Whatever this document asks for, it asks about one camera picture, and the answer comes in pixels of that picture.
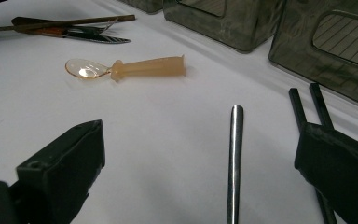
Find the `plastic spoon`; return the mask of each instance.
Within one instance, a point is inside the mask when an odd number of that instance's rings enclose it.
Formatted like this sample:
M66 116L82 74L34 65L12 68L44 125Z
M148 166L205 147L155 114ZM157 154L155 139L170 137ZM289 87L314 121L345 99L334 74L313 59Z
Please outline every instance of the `plastic spoon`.
M137 63L123 63L115 61L112 67L84 59L71 59L65 65L66 71L85 79L93 79L110 74L114 81L125 76L174 76L185 75L185 56L167 57Z

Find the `black plastic tool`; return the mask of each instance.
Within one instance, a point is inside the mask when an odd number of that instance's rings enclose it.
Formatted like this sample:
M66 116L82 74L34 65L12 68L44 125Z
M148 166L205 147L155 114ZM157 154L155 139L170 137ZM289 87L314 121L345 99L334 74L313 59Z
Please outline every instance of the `black plastic tool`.
M0 181L0 223L70 223L104 163L102 121L76 125L19 165L15 184Z
M358 224L358 141L334 130L319 85L310 91L322 125L307 122L297 89L289 91L300 130L295 167L316 188L324 223L337 223L333 208Z

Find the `translucent plastic container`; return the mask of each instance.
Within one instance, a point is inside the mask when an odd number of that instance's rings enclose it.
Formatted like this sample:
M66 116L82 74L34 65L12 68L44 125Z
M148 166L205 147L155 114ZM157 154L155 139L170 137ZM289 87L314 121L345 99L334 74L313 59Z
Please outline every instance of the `translucent plastic container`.
M276 31L283 0L163 0L167 21L173 21L250 52Z
M132 7L137 7L148 14L156 14L162 10L162 0L118 0Z
M269 59L358 102L358 0L288 0Z

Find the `black metal bar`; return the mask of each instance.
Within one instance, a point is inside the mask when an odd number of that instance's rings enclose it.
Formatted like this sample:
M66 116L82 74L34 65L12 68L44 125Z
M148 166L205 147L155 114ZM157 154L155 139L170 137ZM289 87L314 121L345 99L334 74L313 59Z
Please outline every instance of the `black metal bar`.
M334 129L333 121L327 110L327 106L324 102L321 89L318 83L310 84L310 94L312 95L313 103L315 103L316 111L318 112L321 123L326 128Z
M292 101L293 110L295 111L298 129L301 131L302 126L307 123L307 118L305 117L300 95L298 94L298 89L290 89L289 95L290 100Z
M325 197L316 189L316 198L318 199L319 207L321 208L324 224L337 224L336 215L334 210L328 204Z

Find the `metal rod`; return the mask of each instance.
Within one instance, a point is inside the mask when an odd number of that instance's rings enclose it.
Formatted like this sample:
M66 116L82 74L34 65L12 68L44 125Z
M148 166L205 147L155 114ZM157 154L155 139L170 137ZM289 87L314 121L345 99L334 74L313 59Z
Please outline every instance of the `metal rod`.
M243 108L234 105L231 111L229 141L227 224L237 224L239 217L242 134Z
M47 28L53 26L66 26L66 25L98 23L98 22L107 22L107 21L134 21L134 20L135 20L134 15L125 15L125 16L115 16L115 17L83 19L83 20L75 20L75 21L51 21L51 22L35 23L35 24L28 24L28 25L1 26L0 31L34 30L34 29L41 29L41 28Z
M318 112L319 120L326 128L334 129L333 121L327 110L327 106L324 102L321 89L318 83L310 84L310 94L312 96L313 103L315 103L316 111ZM334 210L328 204L327 199L316 189L316 197L318 199L319 207L321 208L322 217L325 224L337 224Z

